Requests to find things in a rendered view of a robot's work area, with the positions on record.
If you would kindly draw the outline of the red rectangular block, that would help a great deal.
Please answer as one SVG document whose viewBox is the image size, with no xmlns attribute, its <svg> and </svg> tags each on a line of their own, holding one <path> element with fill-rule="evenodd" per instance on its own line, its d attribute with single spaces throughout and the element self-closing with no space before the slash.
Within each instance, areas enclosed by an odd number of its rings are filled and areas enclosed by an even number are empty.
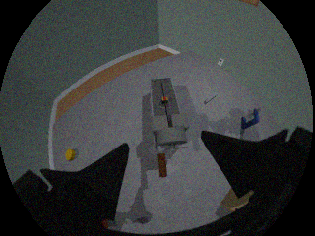
<svg viewBox="0 0 315 236">
<path fill-rule="evenodd" d="M 106 223 L 106 219 L 103 219 L 102 222 L 103 228 L 109 228 L 109 224 Z"/>
</svg>

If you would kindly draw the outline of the yellow short cylinder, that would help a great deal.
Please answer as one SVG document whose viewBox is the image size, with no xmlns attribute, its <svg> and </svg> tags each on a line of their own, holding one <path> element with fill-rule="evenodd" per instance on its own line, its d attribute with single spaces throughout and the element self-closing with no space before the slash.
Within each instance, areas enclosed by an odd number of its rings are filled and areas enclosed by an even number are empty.
<svg viewBox="0 0 315 236">
<path fill-rule="evenodd" d="M 67 149 L 66 158 L 67 160 L 74 160 L 75 151 L 71 149 Z"/>
</svg>

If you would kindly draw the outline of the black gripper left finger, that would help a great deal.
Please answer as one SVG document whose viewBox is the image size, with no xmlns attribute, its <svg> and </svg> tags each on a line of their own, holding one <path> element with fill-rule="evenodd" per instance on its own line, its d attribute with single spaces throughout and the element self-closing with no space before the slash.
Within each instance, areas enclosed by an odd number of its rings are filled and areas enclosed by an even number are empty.
<svg viewBox="0 0 315 236">
<path fill-rule="evenodd" d="M 56 169 L 44 168 L 40 170 L 40 174 L 47 178 L 47 182 L 50 181 L 52 188 L 55 186 L 60 192 L 63 190 L 64 193 L 74 196 L 80 204 L 93 209 L 103 219 L 114 221 L 129 150 L 129 145 L 122 143 L 78 172 L 58 172 Z"/>
</svg>

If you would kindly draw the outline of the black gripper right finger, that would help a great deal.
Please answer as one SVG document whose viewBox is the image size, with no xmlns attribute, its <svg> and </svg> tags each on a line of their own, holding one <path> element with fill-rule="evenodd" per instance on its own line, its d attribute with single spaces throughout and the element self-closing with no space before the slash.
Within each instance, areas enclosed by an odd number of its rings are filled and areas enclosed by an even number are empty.
<svg viewBox="0 0 315 236">
<path fill-rule="evenodd" d="M 243 141 L 212 131 L 201 131 L 201 139 L 216 159 L 236 197 L 241 198 L 251 192 L 251 186 L 259 180 L 265 165 L 271 161 L 272 154 L 275 154 L 275 150 L 287 138 L 287 131 L 283 129 L 280 133 L 272 134 L 271 138 L 261 139 L 259 142 Z"/>
</svg>

